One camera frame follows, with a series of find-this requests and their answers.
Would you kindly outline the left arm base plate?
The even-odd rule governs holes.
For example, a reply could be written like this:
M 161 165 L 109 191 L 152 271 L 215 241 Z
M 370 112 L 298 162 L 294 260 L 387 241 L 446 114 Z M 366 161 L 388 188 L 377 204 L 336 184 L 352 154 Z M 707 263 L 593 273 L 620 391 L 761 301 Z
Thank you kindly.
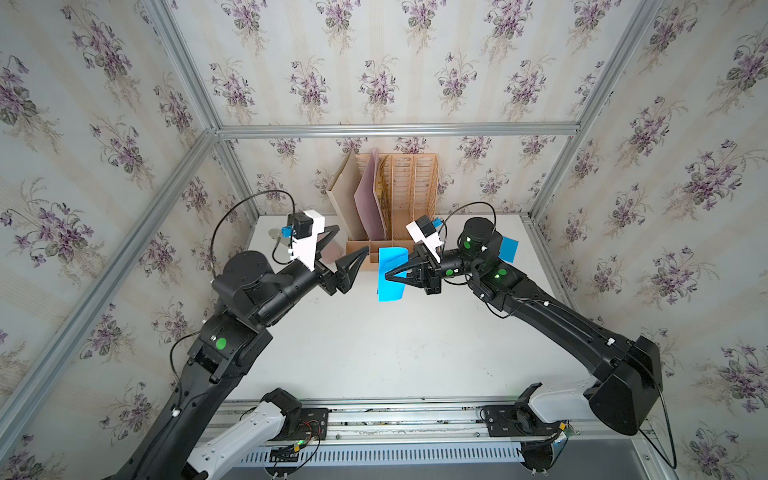
M 273 441 L 325 440 L 329 414 L 327 408 L 302 408 L 286 419 Z

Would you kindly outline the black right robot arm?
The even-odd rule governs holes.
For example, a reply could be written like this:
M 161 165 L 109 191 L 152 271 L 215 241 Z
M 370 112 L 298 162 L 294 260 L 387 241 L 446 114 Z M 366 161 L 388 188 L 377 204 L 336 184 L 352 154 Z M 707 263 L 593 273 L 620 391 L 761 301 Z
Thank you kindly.
M 459 277 L 486 309 L 499 319 L 517 318 L 568 352 L 591 378 L 561 389 L 530 384 L 506 407 L 484 407 L 480 417 L 492 437 L 521 437 L 524 466 L 546 472 L 557 461 L 574 420 L 590 414 L 623 435 L 641 433 L 641 425 L 663 395 L 659 347 L 639 336 L 631 340 L 595 324 L 555 299 L 514 266 L 514 243 L 497 230 L 498 218 L 465 221 L 456 248 L 446 249 L 446 219 L 422 216 L 408 224 L 414 241 L 408 259 L 385 266 L 384 280 L 413 286 L 428 295 Z

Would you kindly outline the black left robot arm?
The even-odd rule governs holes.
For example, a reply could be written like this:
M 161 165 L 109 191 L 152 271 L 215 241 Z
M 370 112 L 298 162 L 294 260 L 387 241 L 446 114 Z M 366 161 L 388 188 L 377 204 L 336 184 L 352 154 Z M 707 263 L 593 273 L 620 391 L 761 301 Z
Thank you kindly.
M 314 210 L 287 219 L 290 262 L 274 271 L 259 251 L 231 257 L 213 274 L 214 313 L 196 334 L 177 385 L 147 436 L 115 473 L 117 479 L 220 479 L 253 448 L 296 424 L 301 402 L 281 388 L 266 394 L 254 411 L 208 442 L 200 440 L 229 394 L 272 340 L 270 327 L 319 287 L 347 293 L 369 254 L 362 247 L 323 264 L 321 253 L 338 233 Z

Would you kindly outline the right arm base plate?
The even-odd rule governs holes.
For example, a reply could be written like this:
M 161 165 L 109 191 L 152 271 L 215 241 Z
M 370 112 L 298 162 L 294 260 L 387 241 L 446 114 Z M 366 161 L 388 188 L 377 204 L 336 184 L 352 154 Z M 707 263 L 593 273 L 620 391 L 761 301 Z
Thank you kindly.
M 528 406 L 488 405 L 480 409 L 480 419 L 492 438 L 557 436 L 567 424 L 545 422 L 539 419 Z

